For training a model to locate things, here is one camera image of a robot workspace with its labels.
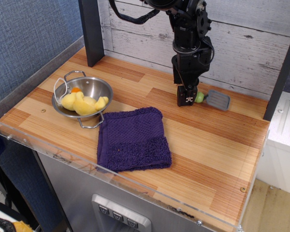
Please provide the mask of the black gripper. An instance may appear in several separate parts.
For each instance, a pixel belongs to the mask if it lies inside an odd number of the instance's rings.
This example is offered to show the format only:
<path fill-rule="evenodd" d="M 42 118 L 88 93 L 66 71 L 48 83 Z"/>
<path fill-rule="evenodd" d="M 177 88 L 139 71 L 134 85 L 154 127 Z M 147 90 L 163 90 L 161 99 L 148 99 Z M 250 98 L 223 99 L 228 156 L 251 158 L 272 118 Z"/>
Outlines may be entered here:
<path fill-rule="evenodd" d="M 198 48 L 185 53 L 177 52 L 172 57 L 174 83 L 182 84 L 177 87 L 178 106 L 195 103 L 198 91 L 194 88 L 199 83 L 199 76 L 209 71 L 214 56 L 211 39 L 206 36 L 201 39 Z"/>

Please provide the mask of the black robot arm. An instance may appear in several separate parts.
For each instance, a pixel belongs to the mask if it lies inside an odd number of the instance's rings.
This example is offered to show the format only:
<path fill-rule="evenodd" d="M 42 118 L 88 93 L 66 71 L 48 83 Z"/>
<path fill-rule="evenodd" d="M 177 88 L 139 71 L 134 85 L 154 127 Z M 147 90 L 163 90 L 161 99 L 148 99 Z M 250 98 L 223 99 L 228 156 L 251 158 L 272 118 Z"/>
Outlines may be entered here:
<path fill-rule="evenodd" d="M 204 0 L 147 0 L 154 9 L 165 11 L 174 33 L 172 57 L 177 105 L 193 105 L 201 74 L 209 71 L 215 55 L 210 38 L 211 20 Z"/>

